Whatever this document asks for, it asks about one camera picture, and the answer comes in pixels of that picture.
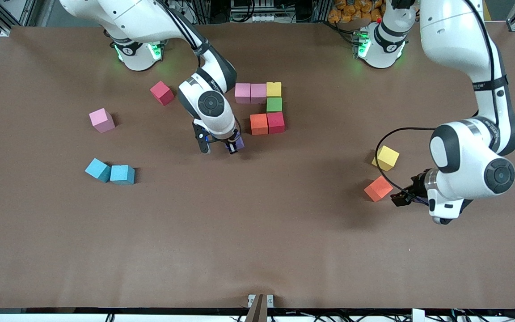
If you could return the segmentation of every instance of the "table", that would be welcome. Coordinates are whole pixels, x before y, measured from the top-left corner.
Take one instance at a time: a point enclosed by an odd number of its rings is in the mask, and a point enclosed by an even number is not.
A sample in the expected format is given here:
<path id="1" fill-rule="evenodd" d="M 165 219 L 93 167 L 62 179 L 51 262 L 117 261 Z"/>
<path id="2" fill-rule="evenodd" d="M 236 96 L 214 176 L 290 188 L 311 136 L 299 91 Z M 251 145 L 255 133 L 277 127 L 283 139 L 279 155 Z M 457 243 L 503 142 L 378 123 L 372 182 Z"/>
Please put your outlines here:
<path id="1" fill-rule="evenodd" d="M 466 75 L 425 57 L 417 26 L 386 70 L 354 60 L 324 25 L 200 30 L 238 82 L 282 82 L 284 134 L 202 155 L 178 100 L 149 93 L 194 72 L 185 42 L 137 73 L 96 28 L 19 27 L 0 40 L 0 307 L 236 307 L 262 292 L 280 307 L 515 306 L 515 185 L 448 226 L 363 192 L 388 131 L 477 108 Z M 488 30 L 515 108 L 515 33 Z M 245 132 L 265 111 L 226 96 Z M 118 125 L 99 134 L 88 113 L 103 107 Z M 386 141 L 401 153 L 393 181 L 433 165 L 429 137 Z M 86 175 L 94 157 L 137 168 L 137 184 Z"/>

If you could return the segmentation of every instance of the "purple cube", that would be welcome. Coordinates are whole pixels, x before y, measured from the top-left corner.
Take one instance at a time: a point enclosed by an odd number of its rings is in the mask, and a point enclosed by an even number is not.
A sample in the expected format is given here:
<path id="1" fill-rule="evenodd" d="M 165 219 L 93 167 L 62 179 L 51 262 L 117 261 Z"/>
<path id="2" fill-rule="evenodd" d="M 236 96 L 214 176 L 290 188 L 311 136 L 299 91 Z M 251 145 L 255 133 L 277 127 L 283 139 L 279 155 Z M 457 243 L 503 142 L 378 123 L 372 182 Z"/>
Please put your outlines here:
<path id="1" fill-rule="evenodd" d="M 226 144 L 225 147 L 229 151 L 229 145 Z M 241 136 L 238 137 L 237 140 L 236 140 L 236 148 L 237 149 L 245 148 L 244 141 L 241 139 Z"/>
<path id="2" fill-rule="evenodd" d="M 245 82 L 236 83 L 236 103 L 237 104 L 251 104 L 251 87 L 252 84 Z"/>
<path id="3" fill-rule="evenodd" d="M 265 104 L 267 102 L 267 85 L 252 84 L 251 98 L 252 104 Z"/>

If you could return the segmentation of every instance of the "cube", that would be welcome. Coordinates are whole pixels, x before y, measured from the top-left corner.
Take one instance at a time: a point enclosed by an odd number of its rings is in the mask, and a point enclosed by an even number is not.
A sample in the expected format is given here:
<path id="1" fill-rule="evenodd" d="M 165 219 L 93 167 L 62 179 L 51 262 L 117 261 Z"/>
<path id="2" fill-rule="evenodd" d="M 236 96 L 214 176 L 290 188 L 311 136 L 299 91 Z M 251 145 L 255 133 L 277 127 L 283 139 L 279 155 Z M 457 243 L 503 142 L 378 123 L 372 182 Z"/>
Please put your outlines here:
<path id="1" fill-rule="evenodd" d="M 225 147 L 228 149 L 228 151 L 231 152 L 231 150 L 229 149 L 229 145 L 226 144 Z M 245 148 L 245 145 L 244 145 L 243 139 L 241 138 L 241 136 L 239 136 L 236 140 L 236 149 L 241 149 L 241 148 Z"/>
<path id="2" fill-rule="evenodd" d="M 267 82 L 267 97 L 282 97 L 281 82 Z"/>
<path id="3" fill-rule="evenodd" d="M 110 172 L 110 181 L 117 185 L 134 185 L 135 169 L 130 165 L 113 165 Z"/>
<path id="4" fill-rule="evenodd" d="M 286 131 L 286 123 L 283 120 L 282 112 L 268 113 L 266 115 L 270 134 L 284 133 Z"/>
<path id="5" fill-rule="evenodd" d="M 166 84 L 159 81 L 156 85 L 152 86 L 151 93 L 160 104 L 167 106 L 174 99 L 174 94 Z"/>
<path id="6" fill-rule="evenodd" d="M 252 114 L 249 116 L 252 135 L 267 134 L 267 114 Z"/>
<path id="7" fill-rule="evenodd" d="M 251 99 L 252 84 L 238 82 L 236 83 L 236 103 L 237 104 L 252 104 Z"/>
<path id="8" fill-rule="evenodd" d="M 252 104 L 265 104 L 267 99 L 266 84 L 252 84 L 251 86 L 251 102 Z"/>
<path id="9" fill-rule="evenodd" d="M 282 111 L 283 98 L 280 97 L 268 97 L 266 112 L 281 112 Z"/>
<path id="10" fill-rule="evenodd" d="M 102 163 L 100 160 L 93 159 L 84 171 L 98 181 L 107 182 L 110 178 L 111 169 L 108 165 Z"/>
<path id="11" fill-rule="evenodd" d="M 364 192 L 366 192 L 374 202 L 377 202 L 383 199 L 392 189 L 393 187 L 388 181 L 383 176 L 380 176 L 368 185 L 368 187 L 364 189 Z"/>
<path id="12" fill-rule="evenodd" d="M 383 145 L 380 147 L 379 151 L 377 151 L 376 157 L 379 159 L 379 167 L 383 169 L 383 171 L 389 171 L 395 166 L 395 163 L 399 157 L 399 153 L 394 149 Z M 372 159 L 371 164 L 376 167 L 376 161 L 374 158 Z"/>
<path id="13" fill-rule="evenodd" d="M 89 114 L 89 117 L 91 124 L 100 133 L 104 133 L 114 128 L 113 118 L 112 116 L 110 116 L 109 112 L 107 112 L 104 108 L 101 108 L 100 110 L 95 110 L 94 112 Z"/>

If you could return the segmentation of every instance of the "light blue cube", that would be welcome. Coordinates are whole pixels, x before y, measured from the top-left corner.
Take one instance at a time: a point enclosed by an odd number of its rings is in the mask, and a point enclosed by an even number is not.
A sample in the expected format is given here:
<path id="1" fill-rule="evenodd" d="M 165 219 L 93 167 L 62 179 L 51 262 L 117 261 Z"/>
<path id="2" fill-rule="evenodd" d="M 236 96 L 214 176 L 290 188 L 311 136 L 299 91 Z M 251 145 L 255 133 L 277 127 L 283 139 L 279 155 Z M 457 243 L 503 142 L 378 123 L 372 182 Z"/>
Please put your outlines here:
<path id="1" fill-rule="evenodd" d="M 98 159 L 93 159 L 85 172 L 102 182 L 107 182 L 110 178 L 110 167 Z"/>
<path id="2" fill-rule="evenodd" d="M 113 165 L 110 172 L 110 181 L 117 185 L 134 185 L 135 169 L 130 165 Z"/>

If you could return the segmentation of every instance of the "red cube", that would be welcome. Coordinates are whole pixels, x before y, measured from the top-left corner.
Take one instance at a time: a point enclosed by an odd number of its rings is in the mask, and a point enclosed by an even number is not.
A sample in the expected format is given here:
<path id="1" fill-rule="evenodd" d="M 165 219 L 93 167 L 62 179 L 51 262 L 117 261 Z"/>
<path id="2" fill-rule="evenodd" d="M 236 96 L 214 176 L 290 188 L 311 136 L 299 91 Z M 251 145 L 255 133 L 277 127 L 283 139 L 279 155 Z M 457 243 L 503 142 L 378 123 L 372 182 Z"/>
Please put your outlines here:
<path id="1" fill-rule="evenodd" d="M 286 131 L 286 123 L 283 120 L 283 112 L 268 113 L 267 126 L 270 128 L 270 134 L 284 133 Z"/>
<path id="2" fill-rule="evenodd" d="M 168 103 L 170 103 L 174 99 L 174 94 L 164 84 L 163 82 L 159 81 L 156 83 L 156 85 L 152 86 L 151 93 L 154 95 L 156 100 L 160 102 L 160 104 L 166 106 Z"/>

